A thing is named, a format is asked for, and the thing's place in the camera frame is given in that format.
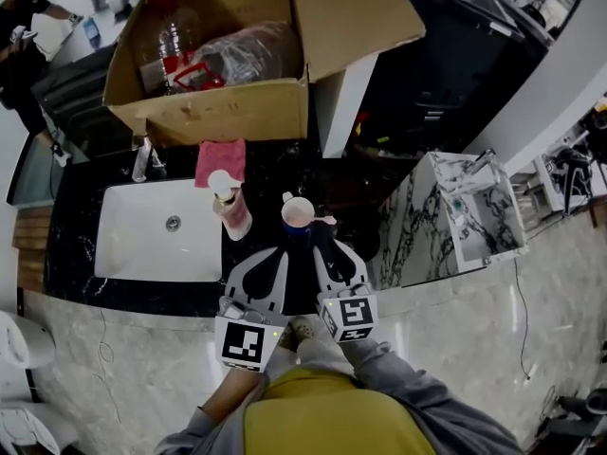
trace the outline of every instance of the soap dispenser bottle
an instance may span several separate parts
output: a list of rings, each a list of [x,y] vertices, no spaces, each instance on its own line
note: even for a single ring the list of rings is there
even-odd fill
[[[221,217],[233,241],[243,239],[253,224],[240,186],[241,183],[224,170],[214,171],[209,175],[209,187],[215,194],[212,210]]]

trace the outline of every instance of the electrical cable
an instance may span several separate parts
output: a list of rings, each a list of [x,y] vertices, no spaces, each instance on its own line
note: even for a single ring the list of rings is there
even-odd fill
[[[50,158],[50,173],[48,174],[48,189],[50,190],[50,197],[53,199],[55,204],[55,192],[53,191],[53,165],[55,165],[55,157]]]
[[[537,237],[538,237],[540,234],[542,234],[544,231],[549,230],[551,227],[556,226],[557,224],[560,224],[560,223],[561,223],[562,221],[564,221],[565,219],[571,219],[571,218],[572,218],[572,217],[573,217],[573,216],[574,216],[576,213],[578,213],[578,212],[579,212],[579,210],[580,210],[581,208],[583,208],[584,206],[586,206],[586,205],[588,204],[588,200],[589,200],[589,199],[586,199],[586,201],[585,201],[585,202],[581,203],[579,206],[577,206],[575,209],[573,209],[573,210],[571,211],[571,213],[570,213],[568,216],[563,215],[561,219],[559,219],[558,221],[555,221],[554,223],[552,223],[552,224],[550,224],[550,225],[546,226],[546,227],[545,227],[544,229],[542,229],[540,232],[538,232],[538,233],[534,234],[533,236],[531,236],[530,238],[528,238],[528,239],[527,239],[527,241],[529,242],[529,241],[531,241],[532,239],[537,238]]]
[[[523,371],[523,373],[526,376],[527,381],[528,381],[529,379],[531,379],[531,376],[529,375],[527,370],[524,368],[523,354],[524,354],[524,346],[527,342],[527,335],[529,334],[529,310],[527,309],[527,302],[524,299],[523,291],[521,290],[521,284],[519,283],[519,266],[516,263],[516,258],[514,259],[514,274],[515,274],[515,278],[516,278],[516,287],[519,290],[519,295],[521,295],[521,300],[523,301],[523,306],[524,306],[524,337],[523,337],[523,345],[521,346],[520,360],[521,360],[521,370]]]
[[[555,396],[556,391],[557,391],[557,387],[554,384],[552,386],[550,386],[550,388],[548,388],[546,396],[543,398],[542,412],[540,413],[540,421],[543,420],[544,418],[548,417],[548,415],[547,415],[548,409],[553,406],[553,404],[557,398]]]
[[[51,132],[50,130],[48,130],[48,132],[53,137],[53,139],[55,141],[57,141],[57,137],[53,134],[53,132]],[[51,155],[50,155],[50,172],[48,174],[48,189],[50,190],[50,196],[53,199],[53,204],[55,204],[55,191],[53,190],[53,167],[55,165],[55,156],[52,153],[52,148],[50,150],[51,150]]]
[[[105,321],[105,315],[103,314],[103,311],[101,309],[99,309],[99,313],[101,314],[101,320],[103,321],[103,334],[101,334],[99,345],[97,347],[97,357],[98,357],[99,363],[101,365],[102,376],[100,376],[98,374],[92,374],[92,377],[99,379],[101,381],[101,383],[103,384],[103,386],[105,387],[105,390],[107,391],[108,395],[110,396],[110,399],[112,400],[112,404],[114,405],[114,410],[115,410],[114,415],[116,417],[116,421],[118,422],[119,426],[122,427],[122,420],[120,419],[120,412],[118,410],[118,405],[116,404],[116,399],[114,399],[114,395],[112,394],[112,391],[110,390],[110,387],[107,384],[107,374],[105,372],[105,366],[103,365],[103,361],[107,362],[108,364],[111,364],[114,362],[114,351],[109,346],[109,344],[107,344],[104,341],[105,334],[107,334],[107,322]],[[105,357],[103,355],[103,352],[101,351],[101,347],[105,347],[107,349],[107,351],[109,352],[110,356]]]

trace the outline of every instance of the faucet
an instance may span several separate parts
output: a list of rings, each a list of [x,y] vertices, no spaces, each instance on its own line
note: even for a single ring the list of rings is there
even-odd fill
[[[445,186],[445,192],[453,195],[463,192],[472,192],[479,188],[486,187],[491,183],[499,184],[501,180],[500,174],[497,168],[490,166],[494,163],[495,157],[496,154],[493,149],[484,151],[476,160],[471,161],[462,167],[460,177],[451,179],[450,184]],[[492,178],[488,178],[486,173],[477,175],[486,167],[486,165],[489,165],[490,176]]]
[[[166,167],[158,157],[156,149],[152,145],[148,136],[133,136],[133,145],[138,147],[137,156],[135,157],[135,165],[133,166],[133,180],[135,182],[145,182],[147,176],[148,165],[152,162],[152,167],[159,170],[162,176],[166,176]]]
[[[467,175],[476,175],[483,169],[483,167],[495,160],[495,157],[496,154],[492,148],[485,150],[476,158],[476,160],[468,165],[465,165],[463,171]]]

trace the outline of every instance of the sink drain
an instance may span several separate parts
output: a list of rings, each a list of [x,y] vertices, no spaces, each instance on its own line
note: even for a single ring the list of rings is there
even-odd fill
[[[179,216],[171,216],[169,219],[167,219],[166,226],[168,231],[177,231],[181,226],[181,219]]]

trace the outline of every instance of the cardboard box flap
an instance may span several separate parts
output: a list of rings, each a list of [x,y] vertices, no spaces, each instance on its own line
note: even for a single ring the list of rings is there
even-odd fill
[[[425,34],[409,0],[294,0],[311,82]]]
[[[179,0],[200,18],[203,42],[265,20],[292,24],[289,0]]]

